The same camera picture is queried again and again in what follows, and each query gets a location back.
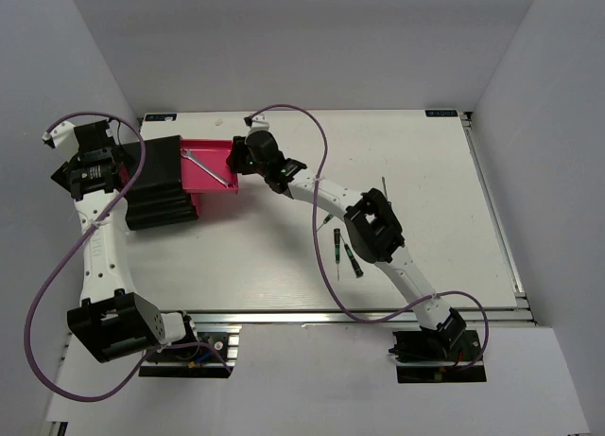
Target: wall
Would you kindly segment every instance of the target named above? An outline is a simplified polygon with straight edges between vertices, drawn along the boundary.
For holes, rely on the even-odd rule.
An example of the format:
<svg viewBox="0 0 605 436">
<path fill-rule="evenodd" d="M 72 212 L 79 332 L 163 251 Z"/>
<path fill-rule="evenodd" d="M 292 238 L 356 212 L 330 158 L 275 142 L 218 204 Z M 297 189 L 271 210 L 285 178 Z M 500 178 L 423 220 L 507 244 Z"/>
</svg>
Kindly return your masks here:
<svg viewBox="0 0 605 436">
<path fill-rule="evenodd" d="M 26 364 L 23 324 L 43 279 L 78 236 L 69 195 L 52 183 L 59 154 L 43 145 L 63 114 L 132 112 L 72 0 L 0 0 L 0 422 L 2 434 L 38 434 L 49 393 Z M 81 260 L 70 264 L 34 322 L 35 353 L 54 377 L 78 302 Z"/>
<path fill-rule="evenodd" d="M 539 321 L 605 434 L 605 0 L 535 0 L 474 116 Z"/>
<path fill-rule="evenodd" d="M 75 0 L 145 111 L 472 110 L 531 0 Z"/>
</svg>

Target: pink tray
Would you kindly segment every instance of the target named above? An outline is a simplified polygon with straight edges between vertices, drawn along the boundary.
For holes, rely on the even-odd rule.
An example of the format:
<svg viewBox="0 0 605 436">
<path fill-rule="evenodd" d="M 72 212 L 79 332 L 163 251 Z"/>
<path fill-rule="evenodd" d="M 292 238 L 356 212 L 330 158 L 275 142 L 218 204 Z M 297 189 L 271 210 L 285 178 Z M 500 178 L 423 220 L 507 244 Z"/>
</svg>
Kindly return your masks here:
<svg viewBox="0 0 605 436">
<path fill-rule="evenodd" d="M 227 166 L 231 153 L 231 140 L 181 140 L 181 148 L 190 149 L 193 155 L 216 174 L 232 184 L 226 187 L 189 159 L 181 157 L 182 188 L 187 193 L 237 193 L 237 174 Z"/>
</svg>

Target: screwdriver handle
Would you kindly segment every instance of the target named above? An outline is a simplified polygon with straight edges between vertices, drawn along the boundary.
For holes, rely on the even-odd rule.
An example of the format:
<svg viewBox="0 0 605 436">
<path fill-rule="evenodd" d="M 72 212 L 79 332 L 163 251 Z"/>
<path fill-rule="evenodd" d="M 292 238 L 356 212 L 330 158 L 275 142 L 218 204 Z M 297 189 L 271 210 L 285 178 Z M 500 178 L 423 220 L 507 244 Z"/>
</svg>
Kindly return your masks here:
<svg viewBox="0 0 605 436">
<path fill-rule="evenodd" d="M 340 264 L 340 228 L 334 229 L 334 255 L 337 259 L 337 264 Z"/>
<path fill-rule="evenodd" d="M 349 248 L 349 245 L 344 243 L 344 250 L 347 252 L 347 256 L 349 256 L 349 260 L 351 261 L 351 266 L 353 266 L 353 270 L 355 271 L 355 277 L 360 278 L 363 277 L 363 270 L 359 267 L 359 263 L 355 259 L 353 252 Z"/>
</svg>

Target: silver wrench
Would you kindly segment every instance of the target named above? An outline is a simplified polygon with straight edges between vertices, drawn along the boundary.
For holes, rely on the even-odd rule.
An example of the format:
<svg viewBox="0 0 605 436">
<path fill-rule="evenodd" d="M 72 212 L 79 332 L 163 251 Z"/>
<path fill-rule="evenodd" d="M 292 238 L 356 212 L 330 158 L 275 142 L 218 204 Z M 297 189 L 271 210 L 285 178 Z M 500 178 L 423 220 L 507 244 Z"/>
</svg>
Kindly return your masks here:
<svg viewBox="0 0 605 436">
<path fill-rule="evenodd" d="M 231 187 L 232 186 L 229 181 L 226 181 L 221 176 L 219 176 L 218 174 L 216 174 L 216 172 L 214 172 L 210 167 L 208 167 L 199 158 L 197 158 L 195 155 L 193 155 L 191 153 L 190 149 L 186 149 L 186 148 L 181 149 L 181 157 L 192 161 L 194 164 L 196 164 L 201 169 L 203 169 L 204 171 L 206 171 L 210 176 L 212 176 L 213 178 L 215 178 L 217 181 L 219 181 L 220 183 L 222 183 L 226 187 Z"/>
</svg>

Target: purple cable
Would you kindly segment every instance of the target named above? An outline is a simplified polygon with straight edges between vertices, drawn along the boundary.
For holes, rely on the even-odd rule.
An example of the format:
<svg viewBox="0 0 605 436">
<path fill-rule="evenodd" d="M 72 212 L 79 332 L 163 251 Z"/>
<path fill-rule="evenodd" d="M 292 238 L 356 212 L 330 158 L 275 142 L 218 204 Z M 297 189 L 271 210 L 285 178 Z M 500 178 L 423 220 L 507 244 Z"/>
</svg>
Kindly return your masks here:
<svg viewBox="0 0 605 436">
<path fill-rule="evenodd" d="M 126 119 L 123 119 L 119 116 L 114 116 L 113 114 L 108 114 L 108 113 L 103 113 L 103 112 L 71 113 L 71 114 L 68 114 L 68 115 L 62 117 L 61 119 L 55 121 L 46 131 L 50 133 L 60 123 L 65 122 L 68 119 L 78 117 L 78 116 L 101 116 L 101 117 L 107 117 L 110 119 L 115 119 L 115 120 L 121 122 L 122 124 L 124 124 L 125 126 L 128 126 L 136 134 L 137 138 L 139 139 L 139 144 L 141 145 L 141 159 L 139 160 L 139 165 L 137 166 L 136 171 L 134 172 L 134 174 L 132 175 L 132 178 L 130 178 L 128 183 L 126 185 L 124 185 L 124 188 L 122 189 L 122 191 L 105 207 L 105 209 L 103 209 L 101 214 L 95 220 L 95 222 L 99 222 L 99 221 L 103 220 L 111 212 L 111 210 L 114 208 L 114 206 L 122 198 L 124 198 L 124 196 L 127 194 L 127 192 L 130 190 L 130 188 L 134 185 L 136 180 L 141 175 L 141 172 L 143 171 L 143 166 L 145 164 L 145 158 L 146 158 L 145 140 L 143 139 L 143 136 L 141 136 L 141 132 L 139 132 L 138 129 L 136 129 L 134 126 L 132 126 L 132 124 L 129 121 L 127 121 Z M 109 391 L 107 393 L 103 393 L 102 395 L 97 395 L 97 396 L 78 395 L 76 393 L 71 393 L 71 392 L 68 392 L 68 391 L 62 389 L 57 384 L 55 384 L 53 381 L 48 379 L 48 377 L 46 377 L 46 375 L 43 373 L 43 371 L 40 369 L 40 366 L 36 362 L 36 358 L 34 357 L 34 353 L 31 348 L 31 326 L 32 326 L 32 323 L 34 320 L 34 315 L 36 314 L 36 309 L 38 308 L 38 305 L 40 304 L 42 297 L 44 296 L 44 294 L 50 287 L 50 284 L 53 283 L 53 281 L 55 280 L 57 275 L 59 275 L 59 272 L 61 272 L 61 270 L 65 267 L 65 265 L 69 262 L 69 260 L 74 256 L 74 254 L 76 254 L 76 252 L 79 250 L 79 248 L 84 244 L 84 242 L 86 242 L 88 240 L 88 238 L 95 232 L 95 230 L 96 230 L 96 224 L 93 223 L 93 224 L 91 224 L 90 228 L 88 228 L 88 230 L 86 230 L 84 232 L 84 234 L 80 237 L 80 239 L 78 239 L 76 244 L 69 250 L 69 252 L 67 252 L 67 254 L 64 256 L 64 258 L 57 265 L 57 267 L 54 268 L 52 272 L 50 272 L 50 275 L 48 275 L 48 278 L 46 278 L 46 280 L 44 280 L 42 287 L 40 288 L 40 290 L 34 297 L 34 300 L 31 303 L 31 306 L 29 307 L 29 310 L 27 312 L 26 326 L 25 326 L 24 335 L 23 335 L 23 343 L 24 343 L 24 347 L 26 350 L 27 363 L 29 364 L 31 371 L 40 380 L 40 382 L 42 382 L 46 386 L 46 388 L 48 388 L 50 391 L 52 391 L 64 398 L 67 398 L 69 400 L 74 400 L 74 401 L 80 401 L 80 402 L 84 402 L 84 403 L 93 403 L 95 401 L 105 400 L 106 398 L 114 396 L 116 393 L 120 392 L 122 390 L 122 388 L 124 388 L 124 386 L 126 386 L 126 384 L 128 384 L 128 382 L 132 379 L 132 377 L 137 372 L 137 370 L 141 367 L 143 362 L 145 362 L 149 358 L 149 356 L 151 356 L 153 354 L 153 351 L 147 351 L 146 354 L 134 365 L 134 368 L 132 369 L 132 371 L 128 374 L 128 376 L 126 376 L 126 378 L 124 378 L 124 380 L 120 384 L 118 384 L 111 391 Z M 225 368 L 227 368 L 227 370 L 229 372 L 231 371 L 231 368 L 227 365 L 225 360 L 216 351 L 214 346 L 210 346 L 207 343 L 200 342 L 200 343 L 186 343 L 183 345 L 171 345 L 171 346 L 166 346 L 164 349 L 177 349 L 177 348 L 181 348 L 181 347 L 189 347 L 189 346 L 194 346 L 194 345 L 205 346 L 206 348 L 209 348 L 211 351 L 213 351 L 215 356 L 221 361 L 221 363 L 225 366 Z"/>
<path fill-rule="evenodd" d="M 416 306 L 424 301 L 428 301 L 429 299 L 432 299 L 433 298 L 432 295 L 421 297 L 420 299 L 404 306 L 402 309 L 397 310 L 394 313 L 391 313 L 390 315 L 385 316 L 384 318 L 378 318 L 376 320 L 366 320 L 364 318 L 359 318 L 351 310 L 349 310 L 346 306 L 344 306 L 344 304 L 340 301 L 340 299 L 338 298 L 334 289 L 332 288 L 332 285 L 330 284 L 330 280 L 328 279 L 328 275 L 325 271 L 325 267 L 323 266 L 323 261 L 321 259 L 321 252 L 320 252 L 320 242 L 318 240 L 318 230 L 317 230 L 317 226 L 318 226 L 318 217 L 317 217 L 318 194 L 320 192 L 320 177 L 321 177 L 321 172 L 323 171 L 323 166 L 325 165 L 325 161 L 328 158 L 328 138 L 325 134 L 325 131 L 323 130 L 323 127 L 321 126 L 320 122 L 318 121 L 318 119 L 313 114 L 311 114 L 309 111 L 305 110 L 304 108 L 297 107 L 296 105 L 290 105 L 287 103 L 278 103 L 275 105 L 269 105 L 255 113 L 251 114 L 250 118 L 254 118 L 255 116 L 259 115 L 260 113 L 266 112 L 268 110 L 273 110 L 275 108 L 288 108 L 289 110 L 295 110 L 297 112 L 306 114 L 315 123 L 317 128 L 320 130 L 321 138 L 323 139 L 323 156 L 321 157 L 320 166 L 318 167 L 318 172 L 316 173 L 315 188 L 313 191 L 313 212 L 312 212 L 311 224 L 313 226 L 313 245 L 315 246 L 315 256 L 317 257 L 317 260 L 318 260 L 318 267 L 320 268 L 321 278 L 323 279 L 323 283 L 328 288 L 328 292 L 330 293 L 330 295 L 332 296 L 332 299 L 334 299 L 334 302 L 338 305 L 338 307 L 343 311 L 344 314 L 346 314 L 349 318 L 351 318 L 353 321 L 355 321 L 357 323 L 376 324 L 376 323 L 385 323 L 389 320 L 392 320 L 393 318 L 401 315 L 402 313 L 409 311 L 414 306 Z M 471 361 L 470 363 L 468 363 L 467 365 L 464 365 L 462 367 L 457 367 L 457 369 L 460 371 L 460 370 L 466 370 L 468 368 L 471 368 L 478 361 L 480 361 L 481 358 L 483 357 L 483 353 L 485 353 L 485 349 L 487 348 L 488 340 L 490 338 L 490 325 L 489 325 L 489 321 L 488 321 L 488 315 L 485 312 L 485 308 L 483 308 L 483 305 L 481 305 L 481 303 L 471 294 L 464 292 L 464 291 L 452 290 L 452 291 L 438 292 L 436 294 L 436 296 L 443 297 L 443 296 L 449 296 L 449 295 L 454 295 L 454 294 L 457 294 L 459 296 L 464 296 L 464 297 L 472 300 L 477 305 L 479 310 L 481 311 L 481 315 L 483 316 L 483 322 L 485 323 L 485 337 L 483 339 L 483 346 L 481 347 L 481 350 L 476 355 L 476 357 L 473 359 L 473 361 Z"/>
</svg>

